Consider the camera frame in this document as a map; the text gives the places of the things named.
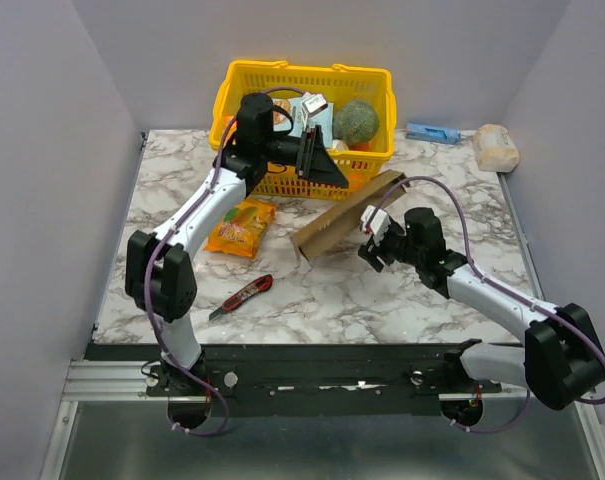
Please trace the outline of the brown cardboard express box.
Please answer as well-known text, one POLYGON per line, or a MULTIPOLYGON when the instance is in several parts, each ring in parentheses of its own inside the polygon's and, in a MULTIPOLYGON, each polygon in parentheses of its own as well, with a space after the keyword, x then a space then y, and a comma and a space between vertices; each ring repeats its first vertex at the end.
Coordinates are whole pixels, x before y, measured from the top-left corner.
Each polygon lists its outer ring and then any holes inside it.
POLYGON ((291 235, 291 241, 296 258, 312 263, 326 254, 352 231, 359 229, 361 215, 367 206, 378 205, 384 195, 405 178, 404 173, 396 170, 378 174, 345 200, 337 202, 295 231, 291 235))

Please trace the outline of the red black utility knife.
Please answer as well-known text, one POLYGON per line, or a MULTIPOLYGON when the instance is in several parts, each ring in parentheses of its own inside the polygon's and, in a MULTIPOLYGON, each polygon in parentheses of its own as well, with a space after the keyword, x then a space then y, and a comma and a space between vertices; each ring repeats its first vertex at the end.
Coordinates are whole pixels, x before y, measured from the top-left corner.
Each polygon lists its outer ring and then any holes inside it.
POLYGON ((263 275, 251 283, 244 286, 241 290, 226 299, 216 310, 209 315, 209 321, 214 321, 222 315, 231 313, 240 308, 251 298, 258 294, 269 291, 273 285, 273 277, 270 274, 263 275))

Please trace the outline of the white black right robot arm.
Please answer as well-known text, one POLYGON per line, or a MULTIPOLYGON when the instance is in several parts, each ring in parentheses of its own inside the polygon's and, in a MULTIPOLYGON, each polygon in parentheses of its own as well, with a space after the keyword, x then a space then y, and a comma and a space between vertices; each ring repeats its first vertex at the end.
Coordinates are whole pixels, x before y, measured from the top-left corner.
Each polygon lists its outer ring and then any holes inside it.
POLYGON ((519 341, 517 347, 477 340, 461 346, 441 370, 449 389, 462 392, 477 380, 491 380, 526 388, 561 410, 605 382, 586 311, 575 304, 557 307, 475 271, 465 255, 447 247, 432 209, 410 209, 398 223, 368 206, 360 228, 369 239, 358 254, 376 271, 395 262, 410 265, 427 288, 473 308, 519 341))

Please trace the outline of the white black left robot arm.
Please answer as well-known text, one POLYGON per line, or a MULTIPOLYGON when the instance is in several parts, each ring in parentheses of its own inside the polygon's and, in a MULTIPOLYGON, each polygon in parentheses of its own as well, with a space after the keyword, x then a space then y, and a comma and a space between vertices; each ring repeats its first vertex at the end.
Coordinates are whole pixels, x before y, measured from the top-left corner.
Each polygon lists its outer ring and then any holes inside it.
POLYGON ((192 261, 214 227, 262 181, 269 162, 291 166, 309 182, 349 185, 325 148, 321 127, 310 122, 327 109, 324 96, 298 90, 300 105, 291 115, 271 94, 242 97, 196 193, 153 232, 137 230, 127 243, 125 292, 147 313, 162 357, 172 366, 169 382, 183 395, 196 393, 204 380, 189 314, 197 294, 192 261))

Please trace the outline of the white cup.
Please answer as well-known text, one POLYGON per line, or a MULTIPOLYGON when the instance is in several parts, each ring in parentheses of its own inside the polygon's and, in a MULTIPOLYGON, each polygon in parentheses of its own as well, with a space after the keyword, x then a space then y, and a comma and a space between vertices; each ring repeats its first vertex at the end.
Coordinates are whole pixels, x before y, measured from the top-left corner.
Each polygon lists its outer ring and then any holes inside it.
POLYGON ((334 140, 333 144, 332 144, 332 149, 336 150, 336 151, 344 151, 344 150, 348 150, 349 147, 342 140, 334 140))

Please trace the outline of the light blue cassava chips bag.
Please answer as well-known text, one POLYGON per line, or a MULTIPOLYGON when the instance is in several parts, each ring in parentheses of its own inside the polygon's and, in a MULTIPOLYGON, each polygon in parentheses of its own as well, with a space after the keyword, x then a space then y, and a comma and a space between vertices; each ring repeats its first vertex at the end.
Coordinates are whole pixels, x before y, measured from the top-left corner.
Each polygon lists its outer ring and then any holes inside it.
MULTIPOLYGON (((302 122, 301 98, 274 98, 273 102, 275 107, 280 107, 293 119, 293 121, 290 121, 288 117, 279 110, 274 110, 273 130, 275 132, 289 132, 290 136, 300 136, 304 127, 302 122)), ((328 102, 327 107, 324 110, 312 116, 307 122, 307 126, 310 126, 311 128, 314 128, 315 126, 321 128, 323 144, 327 149, 330 149, 333 146, 333 113, 333 104, 328 102)))

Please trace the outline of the yellow plastic shopping basket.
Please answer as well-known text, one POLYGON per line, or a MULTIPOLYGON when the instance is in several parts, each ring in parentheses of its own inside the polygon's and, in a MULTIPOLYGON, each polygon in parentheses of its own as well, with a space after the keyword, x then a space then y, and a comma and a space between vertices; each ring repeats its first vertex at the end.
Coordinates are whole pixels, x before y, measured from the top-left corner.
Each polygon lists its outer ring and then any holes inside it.
POLYGON ((213 107, 210 147, 218 149, 222 133, 245 94, 280 86, 321 93, 336 110, 351 100, 361 100, 375 110, 379 129, 368 142, 366 150, 329 151, 336 166, 349 181, 348 188, 310 183, 298 178, 292 167, 277 168, 271 165, 264 179, 253 190, 255 195, 343 200, 365 186, 391 159, 397 109, 389 71, 343 64, 331 67, 299 66, 285 60, 231 62, 213 107))

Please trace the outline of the orange fruit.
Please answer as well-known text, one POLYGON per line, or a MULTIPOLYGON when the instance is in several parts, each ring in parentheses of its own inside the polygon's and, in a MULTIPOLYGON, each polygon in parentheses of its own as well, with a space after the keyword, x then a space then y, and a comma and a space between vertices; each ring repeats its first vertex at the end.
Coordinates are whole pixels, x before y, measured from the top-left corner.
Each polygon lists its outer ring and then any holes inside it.
POLYGON ((352 150, 368 152, 370 150, 370 144, 364 143, 359 145, 354 145, 351 147, 352 150))

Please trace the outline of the green netted melon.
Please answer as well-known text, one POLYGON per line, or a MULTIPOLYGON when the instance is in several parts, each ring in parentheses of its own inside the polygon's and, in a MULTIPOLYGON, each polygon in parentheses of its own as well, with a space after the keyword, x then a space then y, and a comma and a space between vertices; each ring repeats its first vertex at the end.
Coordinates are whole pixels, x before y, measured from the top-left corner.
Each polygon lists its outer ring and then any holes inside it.
POLYGON ((370 142, 380 126, 374 108, 362 100, 352 100, 337 111, 333 118, 333 137, 347 145, 370 142))

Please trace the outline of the orange gummy candy bag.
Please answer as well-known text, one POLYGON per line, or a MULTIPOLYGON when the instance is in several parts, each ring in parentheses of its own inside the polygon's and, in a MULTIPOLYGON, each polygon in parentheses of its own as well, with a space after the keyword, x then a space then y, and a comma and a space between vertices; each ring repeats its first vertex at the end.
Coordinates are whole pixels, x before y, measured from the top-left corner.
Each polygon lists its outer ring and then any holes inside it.
POLYGON ((208 236, 205 251, 253 260, 271 226, 276 205, 247 198, 231 208, 208 236))

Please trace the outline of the blue flat package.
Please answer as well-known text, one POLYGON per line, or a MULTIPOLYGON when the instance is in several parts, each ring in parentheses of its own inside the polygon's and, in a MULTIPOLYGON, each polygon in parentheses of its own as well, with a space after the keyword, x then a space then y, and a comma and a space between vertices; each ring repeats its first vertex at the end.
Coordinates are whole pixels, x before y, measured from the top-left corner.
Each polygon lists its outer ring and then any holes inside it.
POLYGON ((417 141, 456 145, 461 140, 461 133, 457 129, 409 122, 406 124, 405 137, 417 141))

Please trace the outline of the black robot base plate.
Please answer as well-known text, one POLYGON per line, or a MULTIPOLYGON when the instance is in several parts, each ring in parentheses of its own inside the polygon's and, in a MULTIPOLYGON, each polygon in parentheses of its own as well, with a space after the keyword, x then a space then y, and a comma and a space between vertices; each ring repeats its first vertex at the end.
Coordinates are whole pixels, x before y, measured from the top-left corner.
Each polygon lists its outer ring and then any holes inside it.
POLYGON ((456 344, 207 345, 194 368, 226 400, 162 363, 150 397, 185 400, 215 416, 437 416, 443 402, 498 393, 453 364, 456 344))

